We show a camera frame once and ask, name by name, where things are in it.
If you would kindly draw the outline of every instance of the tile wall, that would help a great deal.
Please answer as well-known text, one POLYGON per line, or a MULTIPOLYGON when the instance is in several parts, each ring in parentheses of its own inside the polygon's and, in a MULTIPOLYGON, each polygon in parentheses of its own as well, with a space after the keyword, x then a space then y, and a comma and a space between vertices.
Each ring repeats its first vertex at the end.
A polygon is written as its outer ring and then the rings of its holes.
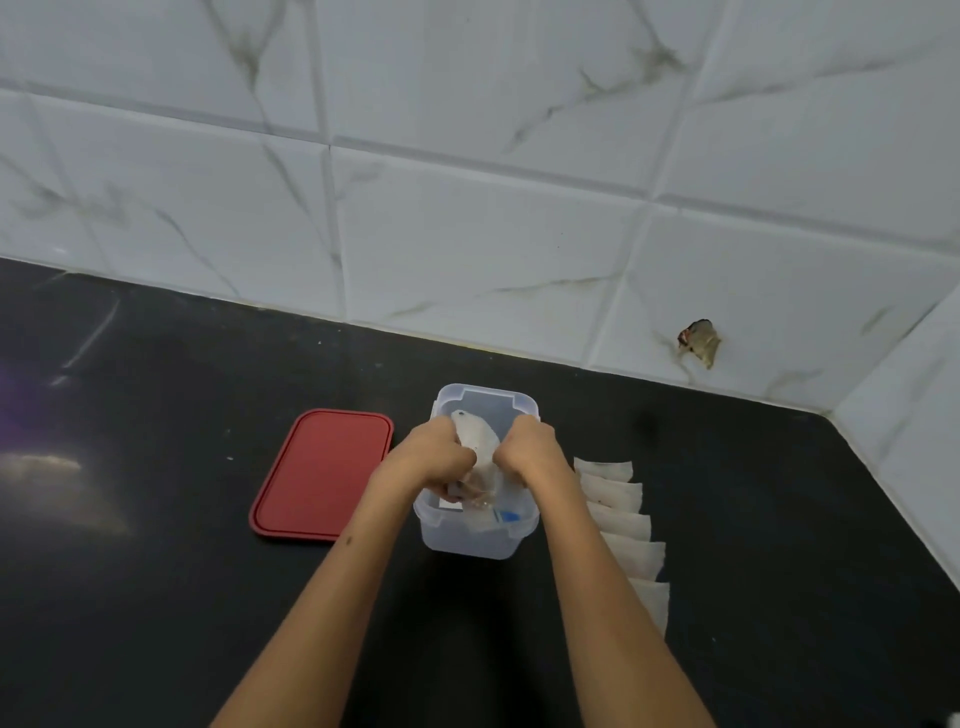
POLYGON ((829 412, 960 281, 958 71, 955 0, 6 0, 0 255, 829 412))
POLYGON ((960 288, 844 398, 835 421, 960 587, 960 288))

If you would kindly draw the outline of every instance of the plastic container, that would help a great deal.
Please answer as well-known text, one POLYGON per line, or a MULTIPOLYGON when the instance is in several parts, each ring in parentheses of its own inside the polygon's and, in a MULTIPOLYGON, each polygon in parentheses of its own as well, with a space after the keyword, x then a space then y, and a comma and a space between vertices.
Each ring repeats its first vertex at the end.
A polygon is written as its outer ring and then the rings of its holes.
MULTIPOLYGON (((449 415, 463 409, 482 417, 496 436, 503 440, 519 415, 540 416, 537 403, 518 392, 474 387, 469 384, 447 384, 433 403, 431 417, 449 415)), ((526 489, 507 485, 497 504, 507 508, 519 519, 498 524, 495 528, 475 531, 464 522, 463 511, 440 507, 440 499, 430 491, 421 491, 414 502, 414 511, 420 518, 423 542, 435 551, 479 556, 485 559, 507 559, 514 555, 524 537, 533 533, 540 522, 540 509, 526 489)))

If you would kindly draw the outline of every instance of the countertop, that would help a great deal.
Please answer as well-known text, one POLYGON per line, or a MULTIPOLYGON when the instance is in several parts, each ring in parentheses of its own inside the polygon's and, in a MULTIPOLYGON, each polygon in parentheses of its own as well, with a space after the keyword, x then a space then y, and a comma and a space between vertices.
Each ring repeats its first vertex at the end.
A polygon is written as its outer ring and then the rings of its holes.
MULTIPOLYGON (((291 423, 382 412, 397 442, 457 381, 634 461, 721 726, 960 710, 960 594, 822 417, 0 261, 0 723, 208 723, 327 551, 247 523, 291 423)), ((580 724, 542 526, 492 562, 411 512, 344 725, 514 724, 580 724)))

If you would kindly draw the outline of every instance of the red lid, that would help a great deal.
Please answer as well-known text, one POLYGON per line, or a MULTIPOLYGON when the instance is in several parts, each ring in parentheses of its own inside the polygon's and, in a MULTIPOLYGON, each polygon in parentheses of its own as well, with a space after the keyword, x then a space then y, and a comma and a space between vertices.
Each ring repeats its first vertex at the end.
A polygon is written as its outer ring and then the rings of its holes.
POLYGON ((253 502, 251 528, 261 536, 336 541, 393 435, 384 415, 304 412, 253 502))

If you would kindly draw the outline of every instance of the white paper sachet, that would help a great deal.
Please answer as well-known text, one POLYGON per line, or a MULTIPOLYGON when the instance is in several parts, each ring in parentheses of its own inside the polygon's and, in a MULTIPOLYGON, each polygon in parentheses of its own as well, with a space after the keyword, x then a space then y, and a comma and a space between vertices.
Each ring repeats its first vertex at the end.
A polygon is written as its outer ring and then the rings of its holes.
POLYGON ((608 480, 626 483, 634 476, 633 463, 591 463, 588 460, 573 458, 573 470, 584 475, 598 475, 608 480))
POLYGON ((640 513, 617 511, 606 505, 587 501, 593 521, 601 531, 626 536, 637 541, 650 541, 650 517, 640 513))
POLYGON ((623 572, 633 579, 656 581, 666 558, 663 541, 634 541, 615 533, 600 533, 623 572))
POLYGON ((617 511, 636 513, 640 510, 640 503, 643 501, 641 483, 620 483, 598 475, 582 473, 580 487, 587 496, 587 500, 617 511))
POLYGON ((498 471, 493 464, 493 452, 500 445, 500 438, 486 420, 462 409, 453 412, 450 419, 457 427, 460 444, 477 453, 476 465, 464 478, 462 493, 458 495, 478 505, 490 503, 496 496, 498 471))
POLYGON ((630 586, 640 597, 640 601, 646 607, 650 619, 660 630, 660 634, 665 635, 666 619, 670 609, 670 585, 659 581, 631 579, 630 586))

